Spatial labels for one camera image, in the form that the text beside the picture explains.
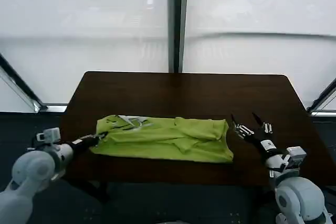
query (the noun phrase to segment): dark brown tabletop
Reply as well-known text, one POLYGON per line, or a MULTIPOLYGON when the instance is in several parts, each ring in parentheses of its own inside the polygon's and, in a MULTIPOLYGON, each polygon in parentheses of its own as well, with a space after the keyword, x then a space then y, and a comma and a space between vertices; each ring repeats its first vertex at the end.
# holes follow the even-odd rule
MULTIPOLYGON (((61 120, 63 141, 95 132, 111 114, 228 119, 256 127, 252 112, 273 124, 278 148, 301 146, 301 176, 336 185, 334 164, 292 85, 281 75, 87 72, 61 120)), ((73 161, 67 178, 102 182, 268 185, 255 148, 228 131, 232 164, 122 158, 87 152, 73 161)))

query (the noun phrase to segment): crumpled fabric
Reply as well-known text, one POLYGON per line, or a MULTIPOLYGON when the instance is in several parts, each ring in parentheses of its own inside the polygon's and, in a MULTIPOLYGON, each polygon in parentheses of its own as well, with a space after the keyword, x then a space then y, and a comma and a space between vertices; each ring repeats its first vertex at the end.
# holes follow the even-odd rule
POLYGON ((231 163, 226 120, 150 118, 110 115, 97 121, 97 134, 107 135, 96 154, 195 162, 231 163))

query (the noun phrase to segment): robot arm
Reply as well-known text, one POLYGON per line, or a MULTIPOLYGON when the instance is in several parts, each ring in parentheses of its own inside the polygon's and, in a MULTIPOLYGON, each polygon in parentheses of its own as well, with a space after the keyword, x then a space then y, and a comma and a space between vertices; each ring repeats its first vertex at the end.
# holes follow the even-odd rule
POLYGON ((33 197, 65 174, 69 162, 98 144, 102 135, 88 135, 72 142, 60 141, 59 128, 37 134, 40 150, 25 153, 15 162, 12 180, 0 193, 0 223, 24 224, 33 210, 33 197))
POLYGON ((255 131, 237 124, 233 116, 232 121, 238 136, 258 149, 261 161, 269 170, 271 186, 281 211, 276 223, 332 224, 321 189, 310 180, 299 177, 305 151, 299 146, 287 148, 286 153, 277 149, 272 142, 272 125, 263 122, 256 114, 253 116, 260 126, 255 131))

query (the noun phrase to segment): lime green shirt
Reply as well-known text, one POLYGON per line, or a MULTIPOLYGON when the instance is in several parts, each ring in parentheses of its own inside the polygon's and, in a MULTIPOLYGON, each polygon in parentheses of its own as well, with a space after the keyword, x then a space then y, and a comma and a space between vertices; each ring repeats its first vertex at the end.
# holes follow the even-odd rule
POLYGON ((108 132, 96 154, 229 163, 225 120, 147 118, 110 115, 97 122, 97 133, 108 132))

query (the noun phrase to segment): metal frame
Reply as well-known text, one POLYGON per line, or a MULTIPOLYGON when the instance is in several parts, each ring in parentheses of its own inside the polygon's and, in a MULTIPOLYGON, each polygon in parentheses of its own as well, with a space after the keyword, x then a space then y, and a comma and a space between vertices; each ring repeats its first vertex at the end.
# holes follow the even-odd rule
POLYGON ((27 103, 33 111, 46 109, 40 98, 30 89, 19 74, 13 69, 8 61, 0 54, 0 74, 1 78, 27 103))
POLYGON ((182 73, 187 0, 168 1, 169 73, 182 73))
POLYGON ((308 113, 318 112, 317 109, 322 105, 327 106, 336 97, 336 79, 334 79, 320 96, 313 102, 312 106, 307 108, 308 113))

